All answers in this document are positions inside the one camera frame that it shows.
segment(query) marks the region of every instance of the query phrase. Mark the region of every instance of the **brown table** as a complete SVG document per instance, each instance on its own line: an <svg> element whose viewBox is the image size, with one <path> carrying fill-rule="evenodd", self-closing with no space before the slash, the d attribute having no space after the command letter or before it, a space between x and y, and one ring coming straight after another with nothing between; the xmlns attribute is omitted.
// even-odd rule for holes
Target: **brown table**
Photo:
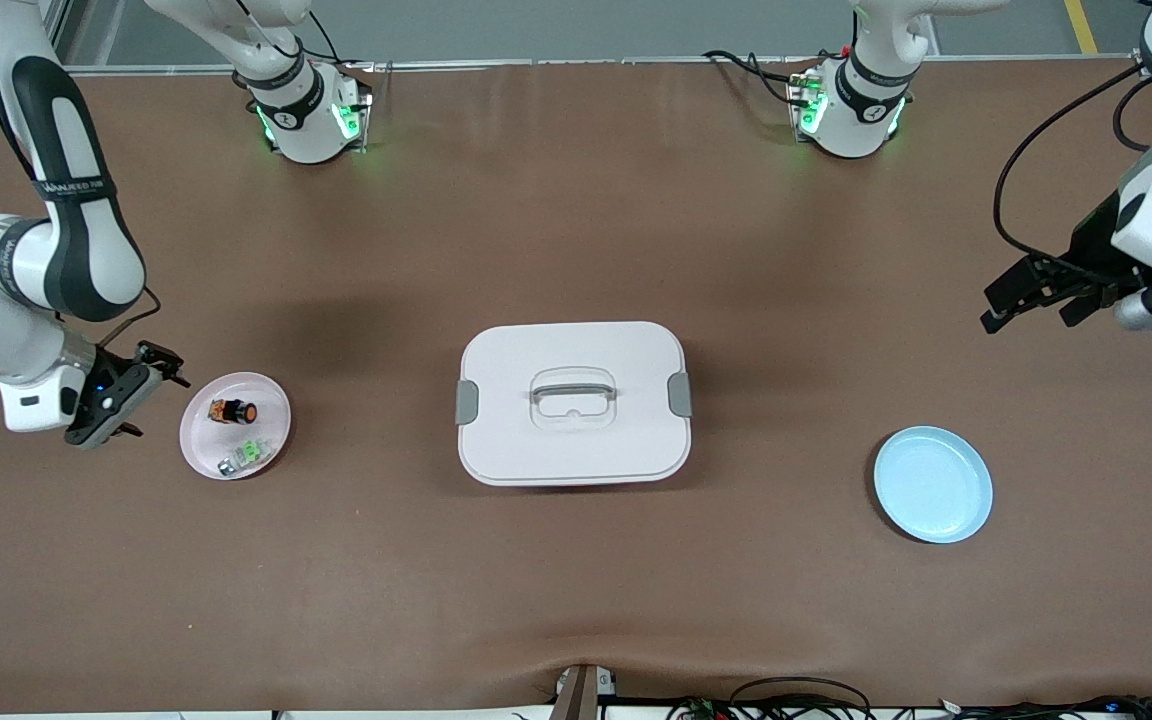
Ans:
<svg viewBox="0 0 1152 720"><path fill-rule="evenodd" d="M1152 694L1152 334L977 321L1016 259L998 168L1121 67L930 65L858 161L704 65L400 74L370 151L321 167L266 152L228 78L84 79L166 305L124 346L175 348L196 382L268 373L298 425L225 484L180 457L180 388L91 454L0 418L0 711L530 703L575 661L622 694ZM1016 170L1018 236L1064 249L1134 159L1112 103ZM1152 141L1152 90L1128 126ZM37 210L0 141L0 211ZM684 342L685 468L479 486L452 423L465 342L593 319ZM970 541L910 541L870 501L876 447L919 423L990 463Z"/></svg>

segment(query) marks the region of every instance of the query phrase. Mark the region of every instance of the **round plate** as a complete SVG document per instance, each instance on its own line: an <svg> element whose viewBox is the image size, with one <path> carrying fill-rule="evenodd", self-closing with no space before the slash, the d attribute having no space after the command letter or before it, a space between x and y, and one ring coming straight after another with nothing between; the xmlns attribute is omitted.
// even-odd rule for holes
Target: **round plate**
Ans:
<svg viewBox="0 0 1152 720"><path fill-rule="evenodd" d="M984 525L993 483L979 452L945 429L904 429L874 462L878 502L893 523L923 541L961 541Z"/></svg>
<svg viewBox="0 0 1152 720"><path fill-rule="evenodd" d="M212 400L242 400L256 404L256 422L250 425L225 424L207 419ZM291 433L291 402L287 393L265 376L257 373L233 373L207 382L198 395L189 401L180 418L180 454L189 465L204 477L214 480L241 480L250 478L278 456ZM220 475L217 465L250 439L264 438L273 447L268 458L238 470L237 473Z"/></svg>

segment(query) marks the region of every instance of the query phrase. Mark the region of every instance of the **yellow stripe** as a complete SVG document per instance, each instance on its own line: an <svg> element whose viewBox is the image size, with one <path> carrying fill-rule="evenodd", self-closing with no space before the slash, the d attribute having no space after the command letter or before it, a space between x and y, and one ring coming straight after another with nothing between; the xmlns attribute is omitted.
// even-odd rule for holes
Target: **yellow stripe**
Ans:
<svg viewBox="0 0 1152 720"><path fill-rule="evenodd" d="M1100 53L1096 48L1092 26L1087 24L1087 14L1083 12L1083 0L1064 0L1064 12L1069 13L1069 24L1074 26L1074 37L1078 38L1078 50L1084 55Z"/></svg>

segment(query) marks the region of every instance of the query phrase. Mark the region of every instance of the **light blue plate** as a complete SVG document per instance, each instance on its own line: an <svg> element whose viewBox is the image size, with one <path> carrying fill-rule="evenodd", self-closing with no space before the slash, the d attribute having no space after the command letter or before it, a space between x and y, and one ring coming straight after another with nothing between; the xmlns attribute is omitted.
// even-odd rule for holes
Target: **light blue plate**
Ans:
<svg viewBox="0 0 1152 720"><path fill-rule="evenodd" d="M993 483L979 452L929 425L901 430L882 444L874 488L893 523L923 541L972 537L993 507Z"/></svg>

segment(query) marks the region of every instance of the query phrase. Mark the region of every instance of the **gray handle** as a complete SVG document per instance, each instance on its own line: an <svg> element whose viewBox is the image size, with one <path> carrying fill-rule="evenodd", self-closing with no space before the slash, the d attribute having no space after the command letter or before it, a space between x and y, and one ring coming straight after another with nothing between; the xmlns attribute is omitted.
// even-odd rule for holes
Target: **gray handle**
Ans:
<svg viewBox="0 0 1152 720"><path fill-rule="evenodd" d="M531 401L540 402L540 397L555 395L602 395L608 400L616 396L616 388L601 382L573 382L563 386L540 386L531 391Z"/></svg>

